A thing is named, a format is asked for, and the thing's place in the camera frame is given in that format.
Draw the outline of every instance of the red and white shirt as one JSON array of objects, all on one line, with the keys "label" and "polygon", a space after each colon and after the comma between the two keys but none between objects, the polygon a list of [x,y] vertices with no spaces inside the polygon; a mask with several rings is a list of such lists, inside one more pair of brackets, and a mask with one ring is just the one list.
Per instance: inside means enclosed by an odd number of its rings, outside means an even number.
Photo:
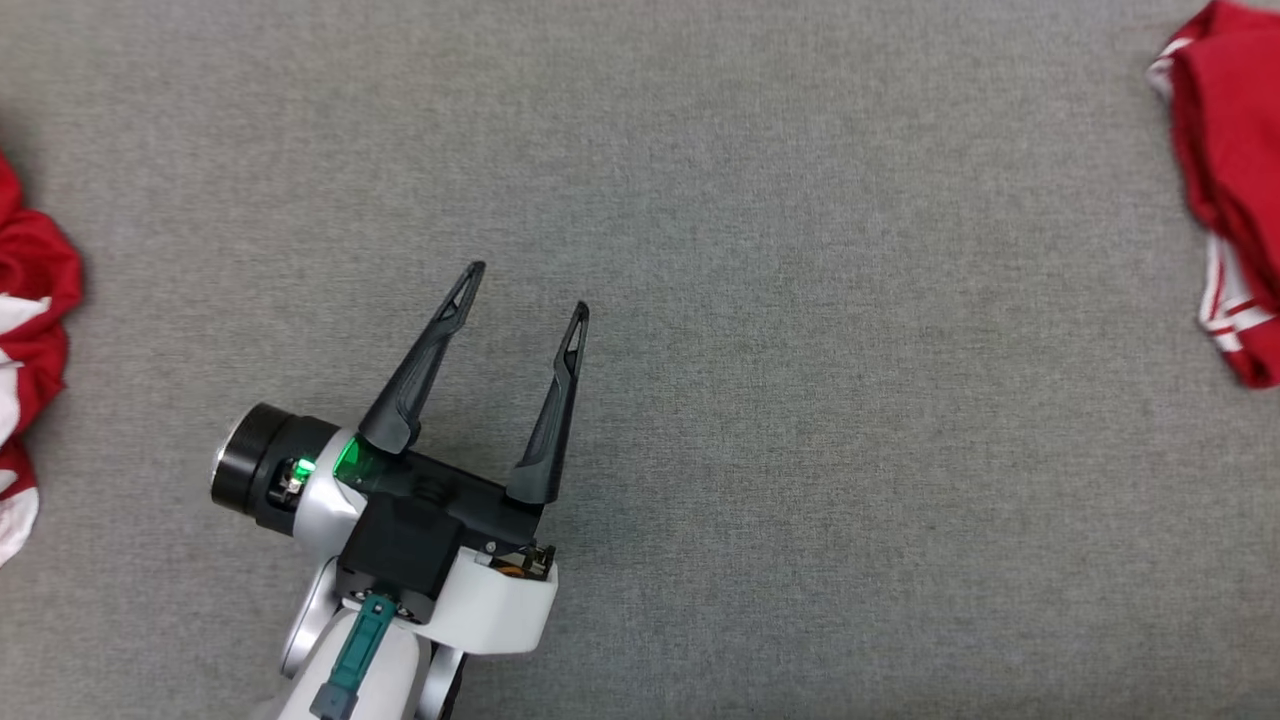
[{"label": "red and white shirt", "polygon": [[1213,0],[1147,79],[1208,231],[1199,323],[1240,382],[1280,384],[1280,14]]},{"label": "red and white shirt", "polygon": [[60,320],[81,296],[79,255],[47,215],[22,206],[0,156],[0,565],[36,520],[36,475],[20,436],[63,388]]}]

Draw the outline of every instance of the gray fabric surface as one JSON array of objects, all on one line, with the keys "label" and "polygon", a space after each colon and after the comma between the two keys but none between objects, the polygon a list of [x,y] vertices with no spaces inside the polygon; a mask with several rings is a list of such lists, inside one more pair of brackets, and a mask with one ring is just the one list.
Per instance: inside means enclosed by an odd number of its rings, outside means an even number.
[{"label": "gray fabric surface", "polygon": [[237,717],[308,569],[207,500],[358,419],[471,259],[422,447],[502,477],[593,305],[532,656],[456,717],[1280,707],[1275,395],[1146,64],[1198,0],[0,0],[0,149],[83,251],[0,715]]}]

